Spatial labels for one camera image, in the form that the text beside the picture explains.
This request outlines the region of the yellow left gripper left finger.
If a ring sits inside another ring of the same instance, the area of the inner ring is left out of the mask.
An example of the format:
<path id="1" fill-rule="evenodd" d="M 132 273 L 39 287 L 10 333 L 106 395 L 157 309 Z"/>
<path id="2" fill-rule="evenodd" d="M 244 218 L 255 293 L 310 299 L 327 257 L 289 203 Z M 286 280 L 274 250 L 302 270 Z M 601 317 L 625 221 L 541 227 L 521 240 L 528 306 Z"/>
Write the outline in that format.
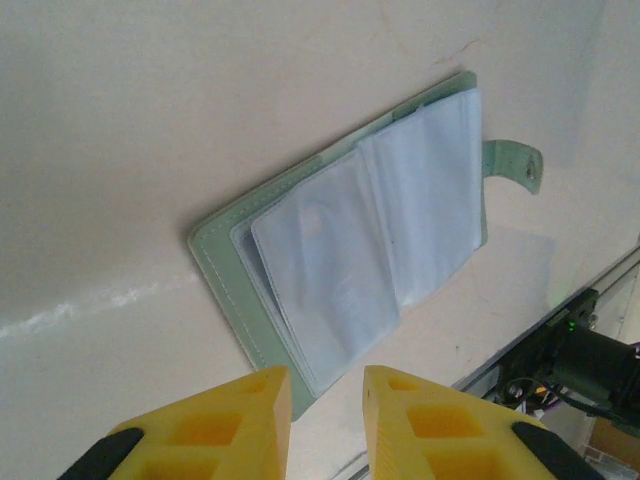
<path id="1" fill-rule="evenodd" d="M 283 479 L 291 379 L 270 367 L 117 425 L 65 479 Z"/>

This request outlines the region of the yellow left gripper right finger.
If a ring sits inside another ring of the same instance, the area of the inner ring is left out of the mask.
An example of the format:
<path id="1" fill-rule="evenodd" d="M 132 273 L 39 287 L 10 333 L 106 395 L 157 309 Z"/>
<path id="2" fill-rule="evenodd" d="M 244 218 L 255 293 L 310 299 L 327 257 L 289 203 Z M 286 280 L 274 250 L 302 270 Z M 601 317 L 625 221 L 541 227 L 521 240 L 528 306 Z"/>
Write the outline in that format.
<path id="1" fill-rule="evenodd" d="M 375 479 L 598 479 L 540 421 L 381 365 L 364 370 L 363 417 Z"/>

